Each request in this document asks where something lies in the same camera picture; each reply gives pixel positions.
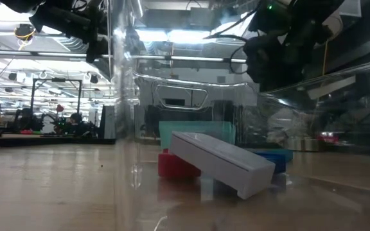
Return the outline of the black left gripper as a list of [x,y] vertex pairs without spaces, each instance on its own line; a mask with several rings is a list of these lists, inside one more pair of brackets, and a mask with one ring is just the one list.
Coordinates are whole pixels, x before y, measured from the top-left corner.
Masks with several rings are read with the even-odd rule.
[[109,48],[107,3],[94,2],[94,6],[97,18],[97,39],[94,40],[90,15],[74,10],[72,2],[44,2],[30,17],[30,22],[38,32],[46,26],[88,43],[85,61],[91,64],[98,55],[107,55]]

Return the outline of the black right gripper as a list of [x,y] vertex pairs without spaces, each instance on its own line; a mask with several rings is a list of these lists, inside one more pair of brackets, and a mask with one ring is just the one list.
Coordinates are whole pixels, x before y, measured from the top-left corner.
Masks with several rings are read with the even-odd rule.
[[[306,42],[326,42],[334,31],[325,23],[343,0],[260,1],[256,9],[257,37],[243,46],[247,74],[266,92],[303,80]],[[287,42],[278,37],[286,35]]]

